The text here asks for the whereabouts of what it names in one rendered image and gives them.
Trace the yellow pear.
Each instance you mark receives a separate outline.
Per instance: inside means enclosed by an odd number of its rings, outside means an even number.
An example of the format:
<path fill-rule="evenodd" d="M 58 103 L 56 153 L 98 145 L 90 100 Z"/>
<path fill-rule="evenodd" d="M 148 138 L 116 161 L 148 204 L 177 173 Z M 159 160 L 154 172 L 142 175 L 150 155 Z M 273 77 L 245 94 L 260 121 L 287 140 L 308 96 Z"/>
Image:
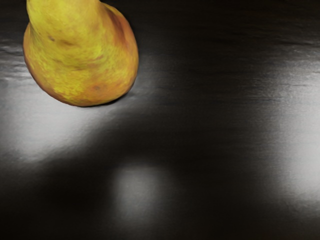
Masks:
<path fill-rule="evenodd" d="M 100 0 L 26 0 L 26 66 L 51 97 L 78 107 L 109 103 L 133 86 L 138 46 L 126 18 Z"/>

